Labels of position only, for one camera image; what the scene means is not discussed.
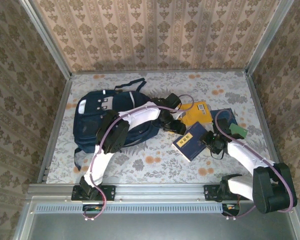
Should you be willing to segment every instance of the navy blue backpack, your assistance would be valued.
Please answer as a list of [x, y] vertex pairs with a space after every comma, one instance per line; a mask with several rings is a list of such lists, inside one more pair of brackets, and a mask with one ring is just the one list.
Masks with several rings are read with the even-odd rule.
[[[141, 84], [136, 91], [115, 90], [140, 82]], [[74, 151], [74, 164], [79, 171], [81, 166], [76, 162], [76, 153], [84, 151], [86, 154], [92, 154], [95, 152], [96, 134], [106, 110], [128, 111], [150, 101], [150, 97], [139, 92], [146, 83], [144, 78], [140, 78], [127, 84], [115, 86], [114, 90], [91, 91], [80, 99], [75, 109], [73, 122], [74, 142], [78, 145]], [[147, 121], [131, 129], [127, 134], [124, 146], [131, 147], [157, 135], [159, 128], [154, 126], [152, 122]]]

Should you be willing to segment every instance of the blue book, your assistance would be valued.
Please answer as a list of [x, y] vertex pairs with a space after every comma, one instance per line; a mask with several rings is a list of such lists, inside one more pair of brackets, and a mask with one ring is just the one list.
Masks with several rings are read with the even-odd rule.
[[189, 161], [193, 161], [206, 145], [200, 141], [200, 137], [207, 133], [207, 130], [197, 121], [184, 134], [178, 137], [172, 145]]
[[235, 118], [234, 113], [232, 112], [231, 108], [225, 108], [225, 109], [219, 109], [219, 110], [211, 110], [211, 117], [212, 120], [215, 122], [216, 121], [216, 115], [219, 111], [221, 110], [227, 110], [227, 111], [223, 111], [219, 114], [218, 119], [227, 119], [229, 126], [231, 124], [235, 124], [238, 125], [237, 120]]

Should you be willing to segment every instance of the vent slot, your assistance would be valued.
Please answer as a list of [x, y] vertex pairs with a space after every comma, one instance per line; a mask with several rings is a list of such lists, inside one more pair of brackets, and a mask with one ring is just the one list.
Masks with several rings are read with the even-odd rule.
[[[75, 214], [83, 212], [82, 203], [37, 204], [36, 214]], [[105, 214], [204, 214], [222, 213], [221, 203], [110, 203]]]

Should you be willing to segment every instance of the floral wallpaper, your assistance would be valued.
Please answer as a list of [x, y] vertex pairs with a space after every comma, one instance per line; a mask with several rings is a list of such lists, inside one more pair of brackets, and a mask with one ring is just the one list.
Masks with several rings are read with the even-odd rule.
[[254, 83], [300, 204], [300, 0], [295, 0], [258, 64]]
[[279, 0], [33, 0], [72, 72], [243, 69]]
[[36, 181], [65, 79], [18, 1], [0, 0], [0, 240]]

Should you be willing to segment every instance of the pink cable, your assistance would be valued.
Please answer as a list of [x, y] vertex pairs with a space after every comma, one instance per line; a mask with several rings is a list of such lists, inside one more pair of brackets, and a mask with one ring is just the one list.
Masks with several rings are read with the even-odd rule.
[[255, 208], [256, 208], [256, 206], [253, 205], [248, 211], [246, 211], [245, 213], [243, 213], [241, 215], [235, 216], [235, 218], [236, 219], [242, 218], [242, 217], [248, 215], [249, 213], [251, 213]]
[[218, 125], [218, 116], [220, 113], [222, 112], [229, 112], [228, 110], [224, 109], [224, 110], [221, 110], [219, 111], [216, 116], [215, 116], [215, 126], [216, 128], [220, 131], [220, 133], [222, 133], [224, 136], [226, 136], [228, 139], [231, 139], [232, 141], [240, 144], [241, 146], [243, 146], [244, 148], [248, 149], [251, 153], [253, 153], [254, 155], [256, 155], [261, 162], [264, 162], [267, 166], [269, 166], [269, 168], [271, 168], [271, 170], [275, 173], [275, 175], [277, 175], [277, 177], [281, 180], [281, 182], [283, 183], [285, 189], [287, 190], [288, 192], [288, 195], [289, 195], [289, 199], [290, 199], [290, 204], [289, 204], [289, 207], [285, 210], [278, 210], [278, 212], [281, 212], [281, 213], [287, 213], [289, 211], [292, 210], [292, 208], [294, 207], [294, 199], [293, 199], [293, 195], [292, 195], [292, 191], [290, 189], [290, 187], [288, 186], [286, 180], [281, 176], [281, 174], [264, 158], [262, 157], [259, 153], [257, 153], [255, 150], [253, 150], [252, 148], [250, 148], [249, 146], [247, 146], [246, 144], [244, 144], [243, 142], [241, 141], [238, 141], [237, 139], [229, 136], [228, 134], [226, 134], [224, 131], [222, 131], [222, 129], [219, 127]]
[[169, 110], [169, 111], [173, 111], [173, 112], [180, 112], [180, 113], [183, 113], [183, 112], [186, 112], [186, 111], [192, 109], [192, 107], [195, 105], [195, 100], [194, 100], [194, 98], [193, 98], [191, 95], [189, 95], [189, 94], [182, 94], [182, 95], [179, 96], [179, 98], [180, 98], [180, 97], [183, 97], [183, 96], [188, 96], [188, 97], [190, 97], [191, 100], [192, 100], [191, 106], [190, 106], [189, 108], [185, 109], [185, 110], [177, 110], [177, 109], [173, 109], [173, 108], [170, 108], [170, 107], [166, 107], [166, 106], [157, 106], [157, 105], [144, 106], [144, 107], [135, 109], [135, 110], [131, 111], [130, 113], [126, 113], [126, 114], [124, 114], [124, 115], [118, 117], [118, 118], [117, 118], [116, 120], [114, 120], [113, 123], [108, 127], [108, 129], [105, 131], [105, 134], [104, 134], [103, 138], [101, 139], [101, 142], [100, 142], [100, 145], [99, 145], [99, 150], [98, 150], [98, 152], [97, 152], [96, 155], [94, 155], [93, 158], [92, 158], [92, 161], [91, 161], [91, 168], [90, 168], [90, 174], [89, 174], [89, 177], [90, 177], [90, 180], [91, 180], [93, 186], [94, 186], [94, 187], [101, 193], [101, 195], [102, 195], [103, 206], [102, 206], [101, 211], [100, 211], [96, 216], [94, 216], [94, 217], [88, 217], [88, 216], [86, 215], [86, 211], [85, 211], [84, 214], [82, 214], [82, 215], [83, 215], [86, 219], [90, 219], [90, 220], [96, 219], [97, 217], [99, 217], [99, 216], [104, 212], [104, 210], [106, 209], [106, 206], [107, 206], [107, 198], [106, 198], [106, 195], [105, 195], [105, 193], [100, 189], [100, 187], [98, 187], [98, 186], [95, 184], [95, 181], [94, 181], [94, 179], [93, 179], [93, 177], [92, 177], [92, 172], [91, 172], [91, 171], [92, 171], [92, 169], [93, 169], [93, 166], [94, 166], [95, 160], [96, 160], [96, 158], [97, 158], [97, 155], [99, 155], [99, 154], [101, 153], [102, 147], [103, 147], [104, 142], [105, 142], [105, 140], [106, 140], [106, 137], [108, 136], [108, 134], [109, 134], [109, 132], [111, 131], [111, 129], [117, 124], [117, 122], [119, 122], [119, 121], [122, 120], [123, 118], [125, 118], [125, 117], [127, 117], [127, 116], [129, 116], [129, 115], [135, 114], [135, 113], [137, 113], [137, 112], [139, 112], [139, 111], [141, 111], [141, 110], [144, 110], [144, 109], [165, 109], [165, 110]]

